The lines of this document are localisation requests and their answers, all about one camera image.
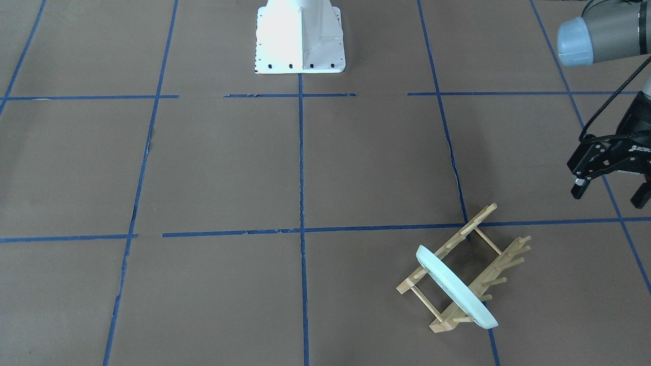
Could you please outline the light green round plate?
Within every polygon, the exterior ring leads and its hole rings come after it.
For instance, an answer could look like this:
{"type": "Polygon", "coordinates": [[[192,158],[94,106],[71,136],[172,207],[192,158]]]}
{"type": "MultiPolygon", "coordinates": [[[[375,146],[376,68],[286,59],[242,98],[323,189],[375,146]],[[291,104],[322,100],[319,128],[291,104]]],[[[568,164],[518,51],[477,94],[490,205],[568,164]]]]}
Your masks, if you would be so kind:
{"type": "Polygon", "coordinates": [[[479,297],[428,248],[419,246],[416,258],[426,273],[475,324],[484,329],[498,326],[497,320],[479,297]]]}

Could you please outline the wooden dish rack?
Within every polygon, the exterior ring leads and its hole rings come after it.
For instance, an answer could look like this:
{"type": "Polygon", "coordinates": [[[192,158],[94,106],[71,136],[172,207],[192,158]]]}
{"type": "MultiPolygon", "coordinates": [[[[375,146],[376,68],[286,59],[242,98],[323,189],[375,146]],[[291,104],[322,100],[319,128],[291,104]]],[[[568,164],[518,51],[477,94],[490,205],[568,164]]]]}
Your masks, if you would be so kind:
{"type": "MultiPolygon", "coordinates": [[[[480,239],[496,252],[496,258],[492,260],[492,262],[483,269],[483,271],[481,271],[481,273],[479,273],[479,275],[476,276],[469,285],[467,285],[470,290],[479,297],[479,300],[483,304],[492,299],[490,294],[486,294],[486,291],[491,286],[507,282],[507,278],[502,277],[501,275],[503,271],[512,268],[517,264],[523,263],[524,258],[521,255],[528,252],[531,248],[527,245],[531,237],[526,236],[524,238],[515,238],[504,250],[501,250],[484,232],[482,232],[479,225],[496,209],[497,204],[495,202],[482,208],[475,217],[470,219],[468,223],[465,223],[465,225],[463,225],[463,227],[451,236],[450,239],[442,244],[441,247],[435,250],[435,252],[432,252],[439,259],[443,260],[444,257],[450,254],[459,243],[465,241],[472,232],[479,235],[480,239]]],[[[409,274],[409,276],[407,276],[407,278],[397,286],[397,290],[400,294],[413,292],[434,315],[435,319],[429,326],[431,331],[435,333],[445,332],[455,329],[458,324],[461,323],[474,323],[472,318],[466,315],[453,301],[445,310],[437,310],[433,303],[417,287],[417,284],[426,277],[431,278],[431,276],[426,273],[425,269],[419,265],[416,270],[409,274]]]]}

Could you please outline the white pedestal column base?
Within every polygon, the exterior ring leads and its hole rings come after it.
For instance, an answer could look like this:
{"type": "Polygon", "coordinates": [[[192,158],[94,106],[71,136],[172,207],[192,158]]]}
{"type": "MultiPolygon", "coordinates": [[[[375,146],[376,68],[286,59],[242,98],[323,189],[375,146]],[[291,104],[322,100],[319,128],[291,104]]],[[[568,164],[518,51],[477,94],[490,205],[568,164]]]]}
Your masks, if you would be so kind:
{"type": "Polygon", "coordinates": [[[256,14],[256,74],[346,69],[340,9],[330,1],[268,1],[256,14]]]}

